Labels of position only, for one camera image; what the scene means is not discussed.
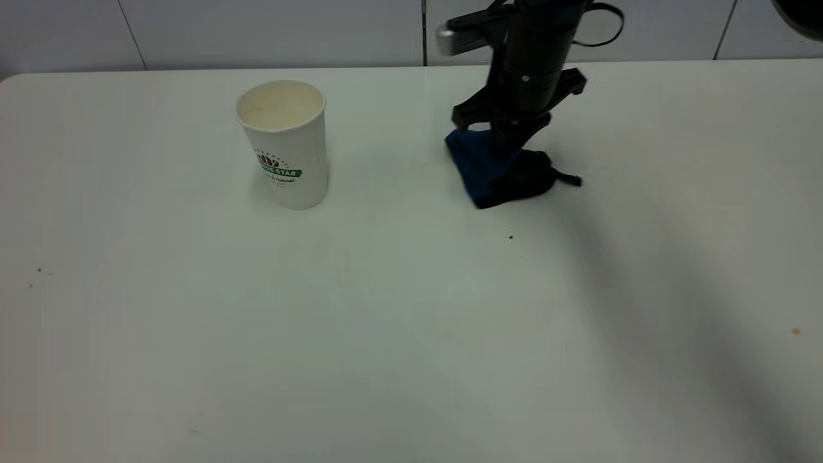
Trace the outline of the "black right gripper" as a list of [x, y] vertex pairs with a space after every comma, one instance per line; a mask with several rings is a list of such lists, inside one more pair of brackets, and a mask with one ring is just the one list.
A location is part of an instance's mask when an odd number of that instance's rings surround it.
[[510, 29], [494, 50], [484, 87], [453, 108], [455, 128], [509, 123], [492, 126], [492, 154], [503, 159], [527, 150], [529, 140], [548, 125], [532, 121], [587, 85], [578, 68], [564, 68], [574, 34], [574, 29]]

